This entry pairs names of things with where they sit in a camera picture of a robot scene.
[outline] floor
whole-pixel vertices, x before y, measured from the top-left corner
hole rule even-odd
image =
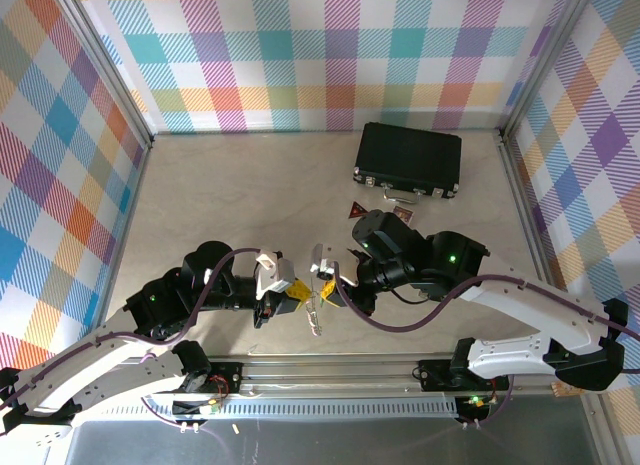
[[[461,132],[460,191],[452,200],[423,198],[411,226],[423,235],[454,230],[485,244],[520,270],[533,273],[524,233],[492,132]],[[355,200],[371,210],[392,210],[380,188],[351,179],[359,133],[160,136],[146,176],[109,313],[147,281],[180,266],[207,240],[232,248],[281,250],[308,282],[313,246],[354,247],[348,219]],[[248,275],[251,256],[234,273]],[[416,299],[411,289],[400,290]],[[374,318],[408,324],[435,305],[412,306],[379,296]],[[319,309],[322,335],[311,333],[304,311],[278,316],[254,330],[248,312],[200,315],[189,338],[211,355],[261,353],[401,353],[452,351],[458,339],[500,339],[530,329],[480,305],[454,301],[427,327],[405,334],[378,331],[348,309]]]

